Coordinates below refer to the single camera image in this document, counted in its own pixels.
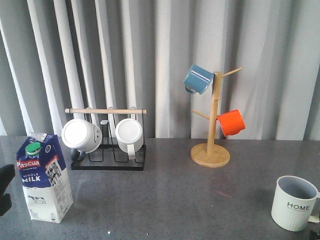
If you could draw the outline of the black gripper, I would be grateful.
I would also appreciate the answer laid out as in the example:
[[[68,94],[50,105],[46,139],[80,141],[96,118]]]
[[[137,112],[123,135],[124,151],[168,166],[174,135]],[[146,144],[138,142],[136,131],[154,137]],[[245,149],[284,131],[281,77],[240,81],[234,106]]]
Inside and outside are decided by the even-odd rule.
[[[320,240],[320,233],[311,230],[309,232],[309,240]]]
[[[5,193],[12,179],[15,177],[15,165],[7,164],[0,168],[0,215],[3,216],[12,206],[11,196]]]

